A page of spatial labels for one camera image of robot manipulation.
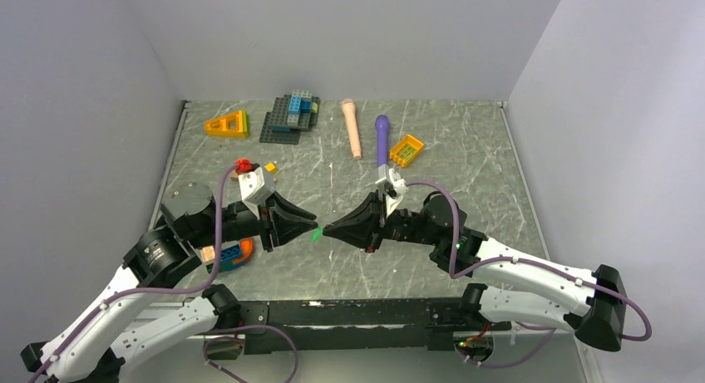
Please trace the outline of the green key tag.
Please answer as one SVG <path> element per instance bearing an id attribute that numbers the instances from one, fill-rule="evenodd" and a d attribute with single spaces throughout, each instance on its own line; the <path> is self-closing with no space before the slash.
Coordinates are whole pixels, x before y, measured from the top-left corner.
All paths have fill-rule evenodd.
<path id="1" fill-rule="evenodd" d="M 318 228 L 316 228 L 316 229 L 313 231 L 313 234 L 312 234 L 312 237 L 311 237 L 311 241 L 312 241 L 313 243 L 316 243 L 322 236 L 323 236 L 323 228 L 322 228 L 322 227 L 318 227 Z"/>

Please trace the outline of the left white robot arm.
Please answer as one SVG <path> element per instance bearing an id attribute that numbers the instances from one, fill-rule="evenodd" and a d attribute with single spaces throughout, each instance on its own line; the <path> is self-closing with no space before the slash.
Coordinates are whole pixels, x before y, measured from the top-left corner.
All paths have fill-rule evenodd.
<path id="1" fill-rule="evenodd" d="M 123 258 L 91 305 L 61 334 L 22 349 L 33 381 L 117 382 L 189 336 L 226 333 L 244 324 L 234 294 L 213 277 L 184 289 L 180 281 L 200 264 L 197 250 L 260 237 L 266 249 L 315 229 L 314 214 L 284 199 L 269 184 L 241 184 L 240 201 L 223 205 L 221 191 L 204 184 L 181 186 L 160 206 L 158 224 Z M 131 329 L 161 295 L 184 294 L 191 302 L 172 314 Z"/>

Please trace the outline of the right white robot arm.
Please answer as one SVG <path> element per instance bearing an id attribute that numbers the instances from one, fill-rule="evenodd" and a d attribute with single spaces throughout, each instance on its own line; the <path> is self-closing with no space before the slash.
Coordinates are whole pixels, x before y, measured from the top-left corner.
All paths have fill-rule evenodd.
<path id="1" fill-rule="evenodd" d="M 371 193 L 350 214 L 326 225 L 323 235 L 373 253 L 385 240 L 433 247 L 429 258 L 442 271 L 472 278 L 450 325 L 484 329 L 523 322 L 568 331 L 602 351 L 620 351 L 624 339 L 625 291 L 619 271 L 571 268 L 522 253 L 464 226 L 465 214 L 440 191 L 418 212 L 387 212 Z"/>

